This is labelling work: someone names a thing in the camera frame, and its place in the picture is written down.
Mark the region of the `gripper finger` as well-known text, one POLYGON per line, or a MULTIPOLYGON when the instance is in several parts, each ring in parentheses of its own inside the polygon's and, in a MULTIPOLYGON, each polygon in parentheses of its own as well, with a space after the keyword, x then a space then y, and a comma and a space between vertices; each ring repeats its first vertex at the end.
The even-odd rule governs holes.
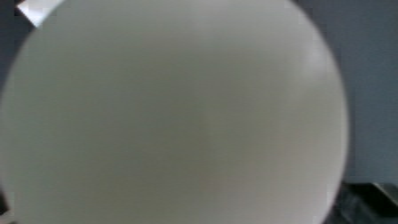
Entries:
POLYGON ((398 224, 398 185, 377 182, 342 185, 331 224, 398 224))

